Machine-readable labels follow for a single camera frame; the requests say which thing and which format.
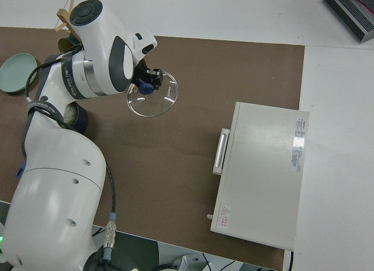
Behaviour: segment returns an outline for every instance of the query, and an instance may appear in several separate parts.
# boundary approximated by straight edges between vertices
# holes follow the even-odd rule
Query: brown mat
[[[21,52],[39,63],[58,52],[64,33],[0,28],[0,64]],[[212,174],[220,130],[230,128],[236,101],[298,109],[304,47],[158,37],[147,57],[151,68],[169,71],[179,96],[166,114],[133,114],[126,95],[80,101],[89,113],[86,135],[102,150],[116,181],[118,230],[282,269],[283,250],[210,231],[219,176]],[[23,93],[0,93],[0,200],[11,201],[14,173],[23,161],[26,122]],[[106,182],[95,224],[110,210]]]

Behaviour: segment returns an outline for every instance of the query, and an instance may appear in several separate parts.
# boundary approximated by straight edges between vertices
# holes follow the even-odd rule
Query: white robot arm
[[[162,82],[161,74],[150,71],[142,61],[156,47],[155,38],[126,31],[100,1],[76,6],[70,22],[84,50],[63,54],[58,58],[61,62],[44,68],[37,99],[27,96],[30,113],[23,145],[27,163],[2,243],[14,271],[83,270],[96,252],[91,229],[106,162],[92,141],[61,128],[59,121],[67,105],[123,92],[136,67],[136,76],[144,74],[155,89]],[[113,246],[112,238],[109,230],[108,247]]]

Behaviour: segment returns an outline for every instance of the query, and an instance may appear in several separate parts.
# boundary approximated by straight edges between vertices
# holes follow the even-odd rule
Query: white label
[[[220,218],[218,219],[218,227],[225,228],[228,227],[228,219],[230,217],[231,207],[227,205],[222,205],[220,210]]]
[[[295,136],[293,138],[293,149],[291,158],[291,170],[299,173],[303,167],[303,152],[305,146],[305,133],[307,122],[304,119],[296,121]]]

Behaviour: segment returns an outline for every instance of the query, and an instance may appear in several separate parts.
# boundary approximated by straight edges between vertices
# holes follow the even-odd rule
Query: green plate
[[[36,67],[35,58],[28,53],[20,53],[7,59],[0,68],[0,89],[8,93],[21,91],[25,88],[30,73]]]

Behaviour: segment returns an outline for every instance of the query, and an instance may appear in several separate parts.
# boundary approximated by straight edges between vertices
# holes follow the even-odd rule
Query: power cord
[[[81,51],[83,48],[83,44],[82,43],[78,43],[72,47],[70,47],[68,50],[66,50],[64,53],[67,53],[67,52],[70,52],[72,51],[72,54],[75,55],[76,53],[78,53],[79,51]],[[50,62],[45,62],[44,64],[36,67],[32,72],[31,74],[29,75],[27,81],[26,81],[26,86],[25,86],[25,96],[26,96],[26,100],[28,102],[31,102],[31,98],[29,96],[29,86],[30,86],[30,82],[31,82],[31,79],[33,77],[33,75],[38,71],[40,70],[41,68],[46,68],[46,67],[49,67],[49,66],[52,66],[52,65],[55,65],[55,64],[58,64],[59,62],[61,62],[61,58],[58,58],[54,61],[50,61]]]
[[[206,264],[208,265],[208,267],[209,267],[209,270],[210,271],[212,271],[212,268],[210,268],[210,265],[209,265],[209,261],[206,259],[206,257],[205,257],[205,254],[203,253],[203,256],[204,256],[204,259],[205,259],[205,262],[206,262]],[[231,264],[233,264],[235,261],[233,260],[232,262],[230,262],[228,265],[225,265],[224,267],[222,267],[221,269],[220,269],[220,271],[222,271],[223,269],[225,269],[225,268],[227,268],[227,267],[229,267]]]
[[[292,265],[293,265],[293,252],[291,252],[290,267],[288,268],[288,271],[292,270]]]

